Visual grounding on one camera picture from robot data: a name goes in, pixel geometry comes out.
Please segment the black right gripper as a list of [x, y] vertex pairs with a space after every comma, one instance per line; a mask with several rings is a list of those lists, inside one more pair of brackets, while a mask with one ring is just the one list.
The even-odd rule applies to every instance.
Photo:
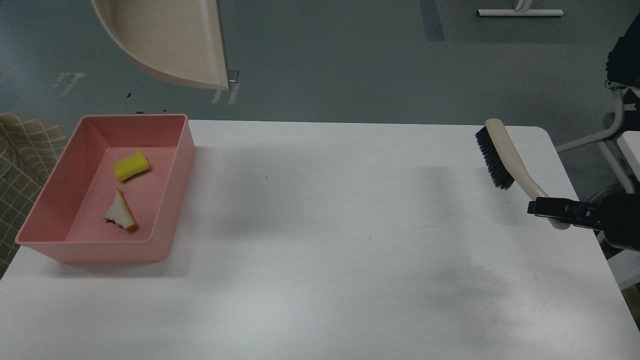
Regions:
[[560, 197], [537, 197], [529, 201], [526, 212], [547, 219], [552, 226], [572, 226], [579, 217], [580, 227], [603, 233], [613, 248], [639, 251], [640, 195], [613, 193], [600, 202], [578, 202]]

